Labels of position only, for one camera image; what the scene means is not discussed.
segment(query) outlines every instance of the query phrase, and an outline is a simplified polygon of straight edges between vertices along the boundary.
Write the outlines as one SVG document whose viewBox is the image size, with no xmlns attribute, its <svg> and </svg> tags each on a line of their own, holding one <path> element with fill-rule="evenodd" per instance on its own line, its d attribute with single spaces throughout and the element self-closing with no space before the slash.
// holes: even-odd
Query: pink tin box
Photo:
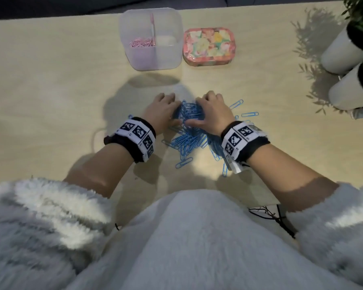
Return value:
<svg viewBox="0 0 363 290">
<path fill-rule="evenodd" d="M 234 34 L 223 27 L 188 29 L 183 58 L 191 66 L 225 65 L 235 56 Z"/>
</svg>

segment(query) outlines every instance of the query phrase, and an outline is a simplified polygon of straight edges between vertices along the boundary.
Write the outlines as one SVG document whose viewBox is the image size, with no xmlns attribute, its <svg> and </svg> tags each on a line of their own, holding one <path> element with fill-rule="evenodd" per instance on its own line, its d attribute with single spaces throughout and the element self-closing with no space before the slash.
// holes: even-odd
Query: table surface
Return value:
<svg viewBox="0 0 363 290">
<path fill-rule="evenodd" d="M 185 30 L 232 30 L 235 59 L 153 72 L 130 67 L 117 14 L 0 21 L 0 181 L 63 179 L 159 92 L 191 101 L 214 90 L 229 105 L 245 101 L 234 114 L 259 112 L 252 121 L 283 151 L 333 180 L 363 185 L 363 119 L 317 99 L 337 81 L 317 61 L 344 26 L 342 11 L 341 2 L 183 10 Z M 113 194 L 121 224 L 178 190 L 217 189 L 247 206 L 277 203 L 253 172 L 223 177 L 223 161 L 208 147 L 176 170 L 179 153 L 161 139 Z"/>
</svg>

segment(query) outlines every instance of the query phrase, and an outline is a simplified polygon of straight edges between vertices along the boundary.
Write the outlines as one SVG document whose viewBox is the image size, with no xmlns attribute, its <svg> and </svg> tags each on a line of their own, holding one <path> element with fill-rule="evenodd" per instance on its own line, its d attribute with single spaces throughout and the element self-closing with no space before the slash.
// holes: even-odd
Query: clear plastic container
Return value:
<svg viewBox="0 0 363 290">
<path fill-rule="evenodd" d="M 153 14 L 155 46 L 134 48 L 136 38 L 152 38 L 150 16 Z M 131 66 L 139 71 L 172 69 L 183 56 L 183 24 L 172 8 L 133 9 L 124 12 L 119 22 L 120 38 Z"/>
</svg>

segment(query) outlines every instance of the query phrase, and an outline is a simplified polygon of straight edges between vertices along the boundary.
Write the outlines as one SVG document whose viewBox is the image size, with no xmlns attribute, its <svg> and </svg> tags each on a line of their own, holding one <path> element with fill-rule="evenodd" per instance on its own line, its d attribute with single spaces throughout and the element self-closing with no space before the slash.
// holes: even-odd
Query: hand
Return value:
<svg viewBox="0 0 363 290">
<path fill-rule="evenodd" d="M 222 131 L 235 121 L 233 112 L 224 104 L 220 93 L 215 95 L 215 92 L 210 90 L 202 98 L 196 98 L 196 102 L 203 108 L 204 120 L 189 119 L 185 122 L 187 126 L 221 136 Z"/>
<path fill-rule="evenodd" d="M 141 118 L 148 121 L 155 129 L 156 135 L 159 135 L 169 126 L 182 124 L 180 119 L 171 119 L 172 114 L 180 104 L 181 102 L 179 100 L 175 101 L 174 93 L 169 95 L 159 93 L 145 109 Z"/>
</svg>

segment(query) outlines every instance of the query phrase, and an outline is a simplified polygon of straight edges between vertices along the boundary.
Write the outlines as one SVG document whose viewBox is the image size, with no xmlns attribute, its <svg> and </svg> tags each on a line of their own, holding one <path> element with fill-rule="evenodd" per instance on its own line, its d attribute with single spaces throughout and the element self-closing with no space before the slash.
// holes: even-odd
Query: potted plant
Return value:
<svg viewBox="0 0 363 290">
<path fill-rule="evenodd" d="M 363 61 L 363 0 L 344 0 L 349 23 L 321 56 L 328 72 L 347 73 Z"/>
<path fill-rule="evenodd" d="M 331 87 L 328 96 L 331 104 L 340 110 L 363 107 L 363 62 Z"/>
</svg>

